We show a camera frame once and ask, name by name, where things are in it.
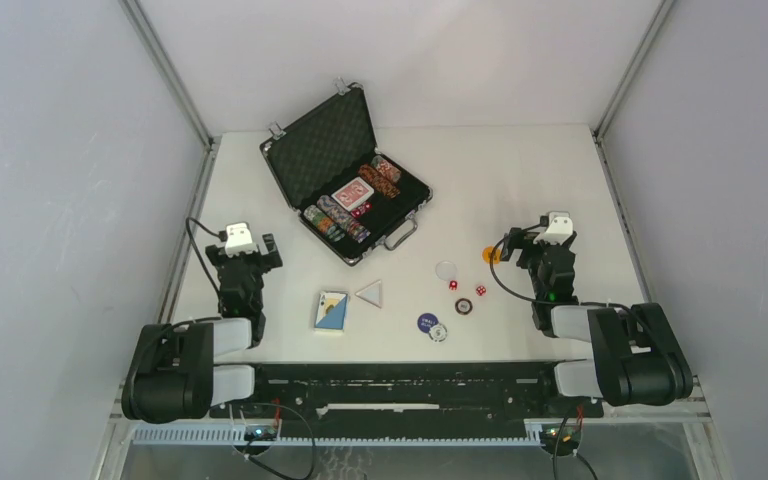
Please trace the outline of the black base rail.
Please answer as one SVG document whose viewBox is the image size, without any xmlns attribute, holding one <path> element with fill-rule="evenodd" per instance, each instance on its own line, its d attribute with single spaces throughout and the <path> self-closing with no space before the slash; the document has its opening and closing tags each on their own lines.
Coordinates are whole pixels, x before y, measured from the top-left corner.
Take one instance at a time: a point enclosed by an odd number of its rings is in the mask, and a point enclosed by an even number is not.
<svg viewBox="0 0 768 480">
<path fill-rule="evenodd" d="M 251 397 L 210 417 L 279 420 L 290 438 L 524 438 L 528 421 L 576 415 L 551 362 L 258 364 Z"/>
</svg>

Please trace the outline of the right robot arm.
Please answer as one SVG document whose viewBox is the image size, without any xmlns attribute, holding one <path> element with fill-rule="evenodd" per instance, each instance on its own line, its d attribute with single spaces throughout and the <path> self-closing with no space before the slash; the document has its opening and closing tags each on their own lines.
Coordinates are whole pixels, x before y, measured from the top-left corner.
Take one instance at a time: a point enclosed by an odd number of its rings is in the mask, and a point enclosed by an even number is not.
<svg viewBox="0 0 768 480">
<path fill-rule="evenodd" d="M 493 247 L 500 261 L 520 254 L 532 295 L 535 328 L 553 339 L 590 345 L 588 359 L 564 360 L 553 379 L 539 388 L 538 402 L 552 416 L 565 415 L 578 398 L 611 406 L 665 406 L 690 396 L 693 374 L 663 308 L 584 301 L 575 293 L 577 233 L 567 218 L 543 218 L 538 225 L 512 228 Z"/>
</svg>

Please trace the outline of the red green chip stack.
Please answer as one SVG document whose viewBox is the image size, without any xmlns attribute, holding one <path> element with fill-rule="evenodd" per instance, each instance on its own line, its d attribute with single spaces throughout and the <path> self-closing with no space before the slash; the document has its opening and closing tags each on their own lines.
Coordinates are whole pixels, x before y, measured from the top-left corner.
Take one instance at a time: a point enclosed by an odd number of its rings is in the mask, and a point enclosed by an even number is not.
<svg viewBox="0 0 768 480">
<path fill-rule="evenodd" d="M 372 167 L 389 182 L 397 184 L 402 176 L 401 170 L 382 155 L 376 155 L 371 160 Z"/>
</svg>

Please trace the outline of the brown orange chip stack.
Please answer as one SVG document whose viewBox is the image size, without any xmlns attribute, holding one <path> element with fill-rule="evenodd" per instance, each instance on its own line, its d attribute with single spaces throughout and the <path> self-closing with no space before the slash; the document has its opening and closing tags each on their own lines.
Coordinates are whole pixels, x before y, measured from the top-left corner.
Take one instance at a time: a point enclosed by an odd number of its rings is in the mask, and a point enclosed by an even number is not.
<svg viewBox="0 0 768 480">
<path fill-rule="evenodd" d="M 361 165 L 358 175 L 368 183 L 375 191 L 394 199 L 400 194 L 400 190 L 386 179 L 378 170 L 368 164 Z"/>
</svg>

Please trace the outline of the white grey poker chip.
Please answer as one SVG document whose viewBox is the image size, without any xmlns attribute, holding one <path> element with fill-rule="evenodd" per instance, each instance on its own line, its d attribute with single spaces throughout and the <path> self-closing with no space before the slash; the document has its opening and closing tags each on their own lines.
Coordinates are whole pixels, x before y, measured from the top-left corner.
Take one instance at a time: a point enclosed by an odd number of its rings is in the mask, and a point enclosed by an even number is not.
<svg viewBox="0 0 768 480">
<path fill-rule="evenodd" d="M 436 343 L 444 342 L 448 338 L 448 329 L 442 323 L 435 324 L 429 328 L 428 336 Z"/>
</svg>

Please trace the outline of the clear round dealer button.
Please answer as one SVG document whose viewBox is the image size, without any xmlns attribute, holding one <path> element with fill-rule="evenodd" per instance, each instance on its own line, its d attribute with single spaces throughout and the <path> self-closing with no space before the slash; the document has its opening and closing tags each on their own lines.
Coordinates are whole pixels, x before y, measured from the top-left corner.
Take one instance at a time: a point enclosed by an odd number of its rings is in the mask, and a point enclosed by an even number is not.
<svg viewBox="0 0 768 480">
<path fill-rule="evenodd" d="M 455 280 L 457 278 L 458 274 L 458 268 L 457 266 L 450 261 L 440 261 L 435 265 L 434 268 L 435 275 L 445 281 L 449 282 L 452 280 Z"/>
</svg>

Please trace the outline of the blue small blind button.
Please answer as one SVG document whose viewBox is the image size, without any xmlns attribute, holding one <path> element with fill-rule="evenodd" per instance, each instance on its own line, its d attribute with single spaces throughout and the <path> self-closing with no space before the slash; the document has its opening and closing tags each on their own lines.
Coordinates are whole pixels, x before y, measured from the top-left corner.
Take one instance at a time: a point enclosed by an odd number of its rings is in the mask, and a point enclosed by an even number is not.
<svg viewBox="0 0 768 480">
<path fill-rule="evenodd" d="M 425 334 L 428 334 L 430 330 L 438 324 L 439 320 L 437 316 L 429 312 L 423 313 L 417 318 L 417 327 Z"/>
</svg>

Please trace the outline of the red playing card deck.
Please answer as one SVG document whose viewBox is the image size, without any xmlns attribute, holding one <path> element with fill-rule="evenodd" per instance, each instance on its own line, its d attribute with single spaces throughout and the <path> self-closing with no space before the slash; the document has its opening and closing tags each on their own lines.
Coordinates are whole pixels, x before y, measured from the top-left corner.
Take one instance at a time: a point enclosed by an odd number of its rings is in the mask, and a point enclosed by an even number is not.
<svg viewBox="0 0 768 480">
<path fill-rule="evenodd" d="M 373 194 L 374 188 L 360 177 L 355 177 L 338 188 L 331 197 L 345 210 L 352 211 L 364 204 Z"/>
</svg>

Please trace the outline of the blue grey chip stack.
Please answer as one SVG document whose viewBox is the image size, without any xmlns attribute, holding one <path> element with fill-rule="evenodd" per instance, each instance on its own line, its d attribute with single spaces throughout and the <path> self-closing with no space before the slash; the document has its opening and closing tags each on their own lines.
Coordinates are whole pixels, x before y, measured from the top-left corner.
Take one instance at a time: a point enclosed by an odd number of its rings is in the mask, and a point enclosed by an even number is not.
<svg viewBox="0 0 768 480">
<path fill-rule="evenodd" d="M 320 196 L 317 206 L 356 242 L 362 243 L 371 235 L 366 227 L 332 197 Z"/>
</svg>

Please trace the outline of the black aluminium poker case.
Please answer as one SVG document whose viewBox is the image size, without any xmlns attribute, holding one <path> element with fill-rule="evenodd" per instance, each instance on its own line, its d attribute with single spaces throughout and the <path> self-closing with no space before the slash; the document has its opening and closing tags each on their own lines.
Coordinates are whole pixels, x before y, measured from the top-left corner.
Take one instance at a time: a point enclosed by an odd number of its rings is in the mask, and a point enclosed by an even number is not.
<svg viewBox="0 0 768 480">
<path fill-rule="evenodd" d="M 390 242 L 388 236 L 404 224 L 418 226 L 416 214 L 433 198 L 432 188 L 385 154 L 375 136 L 364 86 L 358 82 L 335 81 L 337 92 L 286 127 L 270 126 L 270 137 L 259 150 L 292 211 L 300 222 L 337 255 L 354 266 L 382 246 L 395 250 L 404 240 Z M 375 193 L 366 201 L 372 209 L 355 218 L 371 235 L 362 243 L 345 237 L 328 241 L 303 215 L 310 205 L 317 206 L 322 195 L 330 196 L 355 177 L 361 165 L 371 165 L 382 155 L 398 167 L 402 176 L 394 184 L 400 194 L 390 199 Z"/>
</svg>

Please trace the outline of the blue white card box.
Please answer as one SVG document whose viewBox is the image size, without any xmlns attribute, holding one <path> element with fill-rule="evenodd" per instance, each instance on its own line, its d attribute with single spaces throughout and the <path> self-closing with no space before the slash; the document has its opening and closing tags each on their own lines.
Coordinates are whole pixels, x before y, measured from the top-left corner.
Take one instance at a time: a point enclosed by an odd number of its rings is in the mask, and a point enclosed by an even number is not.
<svg viewBox="0 0 768 480">
<path fill-rule="evenodd" d="M 316 303 L 314 330 L 326 333 L 343 333 L 348 303 L 349 295 L 347 292 L 321 291 Z"/>
</svg>

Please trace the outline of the orange big blind button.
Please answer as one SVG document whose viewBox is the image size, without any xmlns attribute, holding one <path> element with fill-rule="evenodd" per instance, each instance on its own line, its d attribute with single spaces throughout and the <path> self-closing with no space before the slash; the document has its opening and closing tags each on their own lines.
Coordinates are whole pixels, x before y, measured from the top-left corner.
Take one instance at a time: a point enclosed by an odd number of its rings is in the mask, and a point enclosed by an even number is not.
<svg viewBox="0 0 768 480">
<path fill-rule="evenodd" d="M 482 251 L 482 259 L 488 265 L 496 265 L 501 262 L 502 254 L 501 247 L 488 246 Z"/>
</svg>

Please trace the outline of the brown poker chip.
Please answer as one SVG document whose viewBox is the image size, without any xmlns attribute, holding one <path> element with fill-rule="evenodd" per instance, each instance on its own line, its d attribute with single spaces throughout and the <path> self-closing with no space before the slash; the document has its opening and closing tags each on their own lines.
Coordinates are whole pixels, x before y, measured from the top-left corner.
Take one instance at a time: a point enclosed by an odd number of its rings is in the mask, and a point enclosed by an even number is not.
<svg viewBox="0 0 768 480">
<path fill-rule="evenodd" d="M 460 315 L 469 315 L 473 309 L 472 301 L 467 298 L 459 298 L 455 302 L 455 310 Z"/>
</svg>

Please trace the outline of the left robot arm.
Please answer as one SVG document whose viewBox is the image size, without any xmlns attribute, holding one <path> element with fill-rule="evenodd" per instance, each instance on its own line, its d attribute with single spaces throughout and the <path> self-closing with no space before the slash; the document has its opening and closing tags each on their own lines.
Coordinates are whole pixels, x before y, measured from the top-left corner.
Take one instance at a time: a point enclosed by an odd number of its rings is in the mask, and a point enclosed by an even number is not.
<svg viewBox="0 0 768 480">
<path fill-rule="evenodd" d="M 217 363 L 258 346 L 264 336 L 263 276 L 283 261 L 273 234 L 262 241 L 204 249 L 218 279 L 216 314 L 142 328 L 121 394 L 126 418 L 151 424 L 200 419 L 230 400 L 250 417 L 270 409 L 273 392 L 254 379 L 253 367 Z"/>
</svg>

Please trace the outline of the red dice in case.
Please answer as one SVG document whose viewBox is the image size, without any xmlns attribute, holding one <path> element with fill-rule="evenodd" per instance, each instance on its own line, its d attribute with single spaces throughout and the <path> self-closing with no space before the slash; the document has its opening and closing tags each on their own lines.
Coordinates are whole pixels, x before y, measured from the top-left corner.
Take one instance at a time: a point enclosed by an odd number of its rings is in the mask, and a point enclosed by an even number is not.
<svg viewBox="0 0 768 480">
<path fill-rule="evenodd" d="M 354 209 L 350 210 L 349 213 L 352 215 L 353 218 L 360 218 L 367 214 L 372 209 L 372 204 L 370 202 L 364 202 Z"/>
</svg>

